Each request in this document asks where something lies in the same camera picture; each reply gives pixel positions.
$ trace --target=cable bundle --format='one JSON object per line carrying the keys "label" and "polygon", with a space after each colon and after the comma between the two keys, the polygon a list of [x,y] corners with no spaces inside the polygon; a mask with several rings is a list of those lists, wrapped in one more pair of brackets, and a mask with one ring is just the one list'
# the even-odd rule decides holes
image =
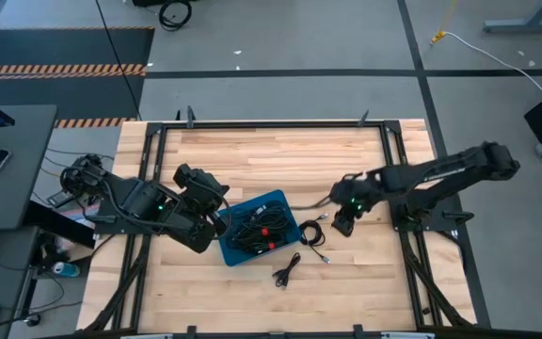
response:
{"label": "cable bundle", "polygon": [[281,202],[271,201],[243,213],[234,213],[237,225],[228,245],[247,253],[260,254],[288,244],[292,225]]}
{"label": "cable bundle", "polygon": [[[317,255],[319,255],[321,260],[323,260],[326,264],[329,264],[329,259],[325,255],[318,252],[315,248],[326,243],[326,235],[321,229],[321,225],[317,221],[321,219],[325,219],[328,216],[329,216],[329,213],[324,213],[321,216],[317,217],[317,219],[307,220],[301,223],[300,226],[298,226],[298,229],[300,230],[300,234],[301,234],[300,243],[302,243],[302,245],[309,246],[311,250],[314,251]],[[315,236],[311,240],[309,240],[307,236],[305,235],[305,230],[310,227],[312,227],[315,230]]]}
{"label": "cable bundle", "polygon": [[[168,19],[165,16],[165,12],[167,11],[168,7],[173,4],[181,4],[187,7],[187,14],[185,15],[185,18],[181,20],[180,22],[176,23],[171,21],[170,19],[175,19],[175,15],[172,15],[170,19]],[[189,4],[188,0],[168,0],[166,3],[160,8],[160,11],[158,12],[158,22],[162,26],[162,28],[166,31],[172,32],[180,29],[183,27],[189,19],[192,18],[192,6]]]}
{"label": "cable bundle", "polygon": [[300,253],[296,252],[286,268],[273,273],[273,277],[276,278],[275,286],[286,289],[286,287],[288,287],[288,281],[290,281],[290,272],[298,263],[300,263]]}

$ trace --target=blue plastic bin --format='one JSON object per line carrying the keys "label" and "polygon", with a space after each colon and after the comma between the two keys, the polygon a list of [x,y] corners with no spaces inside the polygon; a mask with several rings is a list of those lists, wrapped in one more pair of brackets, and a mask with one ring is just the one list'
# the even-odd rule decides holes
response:
{"label": "blue plastic bin", "polygon": [[[292,211],[290,210],[290,205],[288,204],[288,201],[286,201],[286,196],[283,194],[283,192],[279,189],[274,190],[273,192],[266,193],[258,198],[254,198],[247,202],[242,202],[240,204],[236,204],[231,207],[232,212],[235,211],[246,211],[246,210],[252,210],[258,207],[261,207],[262,205],[266,204],[267,202],[271,201],[278,201],[281,202],[282,205],[285,208],[286,211],[286,217],[288,218],[288,221],[290,222],[292,228],[290,229],[290,232],[286,235],[287,244],[283,245],[281,247],[277,247],[273,250],[266,251],[261,254],[250,254],[243,252],[238,249],[232,249],[227,244],[228,239],[230,237],[230,234],[228,234],[227,237],[224,237],[219,240],[219,243],[221,245],[221,251],[223,252],[223,259],[225,260],[225,264],[227,266],[236,266],[239,264],[243,264],[245,262],[248,262],[250,260],[256,259],[260,256],[272,253],[276,250],[281,250],[287,246],[290,246],[294,244],[295,242],[300,240],[300,230],[298,229],[298,225],[296,224],[296,221],[294,220],[294,216],[292,215]],[[222,217],[225,217],[227,215],[227,210],[224,209],[222,211],[219,211],[218,214]],[[241,223],[239,223],[239,220],[233,219],[231,221],[232,224],[235,225],[236,229],[232,232],[235,232],[239,230],[237,227],[242,227]]]}

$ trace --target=floor mat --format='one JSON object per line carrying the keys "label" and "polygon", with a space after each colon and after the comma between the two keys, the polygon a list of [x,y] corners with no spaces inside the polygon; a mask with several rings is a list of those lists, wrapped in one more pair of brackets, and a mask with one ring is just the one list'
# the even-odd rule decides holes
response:
{"label": "floor mat", "polygon": [[153,27],[105,30],[0,30],[0,105],[57,105],[56,127],[102,127],[134,120],[145,79]]}

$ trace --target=white cable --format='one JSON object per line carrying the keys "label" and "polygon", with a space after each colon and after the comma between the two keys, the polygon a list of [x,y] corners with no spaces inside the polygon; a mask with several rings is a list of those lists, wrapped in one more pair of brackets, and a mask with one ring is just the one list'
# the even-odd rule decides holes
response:
{"label": "white cable", "polygon": [[451,32],[444,32],[444,33],[445,33],[446,35],[448,35],[448,36],[452,36],[453,38],[455,38],[455,39],[461,41],[463,44],[465,44],[466,46],[468,46],[468,47],[471,48],[472,50],[474,50],[474,51],[476,51],[476,52],[480,52],[480,53],[484,54],[485,56],[490,57],[491,59],[493,59],[493,60],[499,62],[499,63],[502,64],[503,66],[505,66],[505,67],[507,67],[507,68],[510,68],[510,69],[512,69],[512,70],[515,70],[515,71],[518,71],[518,72],[524,74],[524,76],[526,76],[530,81],[533,82],[533,84],[534,84],[535,86],[537,86],[537,87],[542,91],[541,85],[539,85],[539,84],[538,84],[538,83],[537,83],[530,75],[528,75],[525,71],[519,69],[518,67],[512,66],[512,65],[510,65],[510,64],[507,64],[507,63],[505,63],[505,62],[499,60],[496,56],[491,55],[489,52],[487,52],[487,51],[485,51],[485,50],[482,50],[482,49],[480,49],[480,48],[478,48],[478,47],[476,47],[476,46],[470,45],[470,44],[467,43],[465,40],[459,38],[456,34],[453,34],[453,33],[451,33]]}

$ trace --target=table leg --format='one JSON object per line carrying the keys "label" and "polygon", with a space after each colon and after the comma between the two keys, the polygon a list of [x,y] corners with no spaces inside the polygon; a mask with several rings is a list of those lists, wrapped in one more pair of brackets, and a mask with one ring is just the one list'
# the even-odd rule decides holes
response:
{"label": "table leg", "polygon": [[485,32],[542,33],[542,5],[527,19],[486,20]]}

